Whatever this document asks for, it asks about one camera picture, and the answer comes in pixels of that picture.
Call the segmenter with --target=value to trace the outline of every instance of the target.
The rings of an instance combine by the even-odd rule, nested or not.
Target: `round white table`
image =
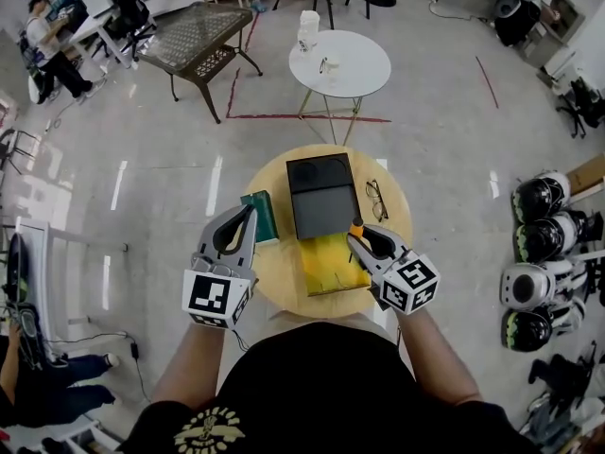
[[[328,61],[338,62],[335,71],[326,70],[325,66],[321,65],[326,58]],[[300,52],[298,44],[294,45],[290,51],[289,64],[294,77],[308,88],[299,110],[299,118],[303,119],[306,115],[324,113],[324,110],[304,113],[304,108],[309,97],[311,97],[311,93],[321,94],[325,103],[325,111],[328,113],[330,120],[335,144],[337,139],[332,123],[333,113],[353,112],[351,124],[343,142],[343,145],[346,145],[353,124],[359,114],[362,98],[380,90],[390,77],[390,60],[384,49],[373,40],[347,30],[324,30],[320,32],[317,45],[306,55]],[[330,112],[327,97],[352,99],[354,106],[345,110]]]

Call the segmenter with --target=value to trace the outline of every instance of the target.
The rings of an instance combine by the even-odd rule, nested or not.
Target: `black box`
[[[347,153],[285,163],[298,239],[347,232],[360,217]]]

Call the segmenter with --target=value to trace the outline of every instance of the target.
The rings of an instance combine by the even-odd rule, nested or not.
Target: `metal lattice table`
[[[251,21],[251,10],[196,2],[187,9],[157,19],[158,29],[139,50],[139,56],[168,73],[175,101],[179,99],[174,92],[174,76],[198,86],[216,123],[220,123],[208,82],[237,54],[252,64],[259,76],[263,75],[242,49],[242,30]],[[238,32],[238,46],[226,45]]]

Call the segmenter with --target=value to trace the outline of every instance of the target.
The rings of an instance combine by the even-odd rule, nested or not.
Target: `white marker cube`
[[[234,329],[251,297],[247,279],[191,270],[182,278],[182,310],[206,326]]]
[[[405,314],[435,298],[441,276],[426,257],[411,251],[404,264],[395,263],[383,276],[380,300]]]

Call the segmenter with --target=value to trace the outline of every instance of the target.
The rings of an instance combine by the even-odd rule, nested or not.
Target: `person's hair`
[[[34,11],[34,7],[36,6],[36,4],[39,4],[40,2],[48,2],[48,0],[30,0],[29,1],[29,13]]]

